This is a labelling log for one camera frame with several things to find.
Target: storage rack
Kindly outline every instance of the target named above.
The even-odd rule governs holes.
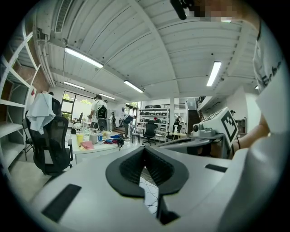
[[[145,120],[146,118],[153,120],[155,117],[160,119],[161,121],[166,121],[166,123],[155,123],[158,128],[156,129],[156,134],[162,135],[163,137],[166,137],[167,132],[169,131],[169,119],[170,119],[170,109],[168,107],[166,108],[145,108],[145,109],[139,109],[140,112],[160,112],[162,113],[166,113],[165,116],[162,115],[140,115],[139,121],[138,121],[138,125],[137,125],[137,131],[140,132],[141,134],[146,131],[146,127],[145,124],[147,124],[147,122],[141,122],[140,120],[143,119]]]
[[[2,55],[0,60],[0,106],[6,110],[5,121],[0,122],[0,159],[3,172],[9,177],[8,167],[25,146],[25,133],[22,129],[22,119],[31,99],[34,87],[32,83],[40,68],[36,64],[28,41],[33,33],[26,34],[25,20],[16,29],[9,41],[8,48],[12,53],[11,58],[6,60]],[[15,64],[34,68],[34,75],[24,80],[15,70]]]

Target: pipe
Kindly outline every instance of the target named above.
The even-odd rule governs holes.
[[[51,83],[50,78],[48,77],[48,73],[47,73],[47,71],[46,71],[46,66],[45,66],[45,63],[44,63],[44,58],[43,58],[43,56],[42,56],[42,54],[41,54],[41,47],[40,47],[40,44],[37,44],[37,48],[38,48],[37,51],[38,51],[38,54],[39,54],[40,63],[43,64],[43,65],[41,65],[41,67],[42,67],[42,70],[43,70],[43,72],[44,72],[44,76],[45,76],[47,82],[48,82],[51,86],[53,86],[52,83]]]
[[[45,61],[46,69],[48,71],[48,74],[49,74],[49,77],[51,79],[51,82],[53,83],[53,87],[55,87],[55,84],[54,84],[54,81],[53,81],[53,75],[50,72],[50,68],[49,68],[48,61],[47,61],[47,55],[46,55],[45,46],[47,46],[47,36],[46,35],[45,35],[45,45],[43,46],[44,61]]]

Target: desk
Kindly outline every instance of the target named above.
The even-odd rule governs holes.
[[[186,134],[184,134],[184,133],[174,133],[174,132],[170,132],[169,135],[173,135],[173,139],[172,140],[175,139],[175,136],[177,136],[178,139],[180,139],[180,137],[182,137],[182,136],[186,136]]]
[[[75,155],[76,164],[81,163],[85,159],[99,157],[115,151],[119,151],[118,144],[101,144],[100,142],[94,144],[94,149],[81,150],[77,145],[77,135],[71,135],[72,139],[72,153]],[[84,141],[89,141],[89,136],[84,137]],[[121,150],[132,147],[129,141],[124,141],[124,145]]]

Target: floor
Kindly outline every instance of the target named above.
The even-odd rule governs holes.
[[[134,139],[134,143],[130,147],[137,148],[142,145],[142,141],[143,138],[140,139],[140,143],[138,143],[137,139]],[[12,185],[18,191],[20,197],[22,197],[27,202],[29,202],[51,178],[49,175],[44,175],[43,172],[34,164],[32,149],[27,153],[27,161],[25,160],[25,153],[20,153],[18,158],[16,158],[10,167],[10,173],[12,178]],[[149,185],[150,188],[156,187],[148,173],[142,173],[141,177],[143,182],[143,184],[140,184],[141,187],[144,189],[147,188],[147,185]],[[157,200],[150,202],[150,204],[154,205],[156,204],[156,201]],[[154,208],[156,208],[155,205],[154,207],[150,207],[149,205],[149,209],[152,211],[152,213],[154,212]]]

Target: ceiling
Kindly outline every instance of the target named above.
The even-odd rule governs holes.
[[[47,35],[47,43],[42,35],[37,40],[46,47],[57,82],[83,83],[90,87],[88,91],[100,90],[117,101],[135,102],[228,96],[239,85],[254,81],[257,32],[245,23],[194,17],[181,21],[169,0],[65,2],[71,5],[61,32],[55,32],[55,24],[62,1],[40,5],[35,22],[37,30]],[[104,67],[98,69],[65,53],[66,45]],[[221,61],[222,66],[213,86],[207,87],[214,61]],[[126,79],[145,88],[144,93],[125,85]]]

